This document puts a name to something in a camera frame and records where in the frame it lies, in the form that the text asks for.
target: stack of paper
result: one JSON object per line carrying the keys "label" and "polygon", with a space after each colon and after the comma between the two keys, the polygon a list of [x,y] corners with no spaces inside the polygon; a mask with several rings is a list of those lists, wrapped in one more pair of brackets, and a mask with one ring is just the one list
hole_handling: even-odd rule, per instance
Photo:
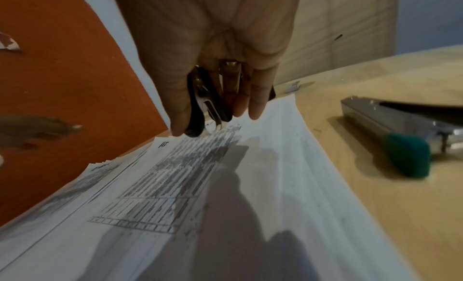
{"label": "stack of paper", "polygon": [[89,165],[0,233],[0,280],[416,279],[293,96]]}

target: desk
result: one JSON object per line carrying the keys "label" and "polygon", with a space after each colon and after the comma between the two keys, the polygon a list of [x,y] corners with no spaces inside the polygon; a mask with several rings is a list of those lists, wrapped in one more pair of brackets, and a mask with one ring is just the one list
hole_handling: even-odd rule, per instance
{"label": "desk", "polygon": [[[434,162],[426,180],[404,178],[382,148],[341,115],[351,95],[463,105],[463,46],[388,57],[299,79],[296,104],[373,218],[424,281],[463,276],[463,158]],[[290,83],[275,87],[283,97]]]}

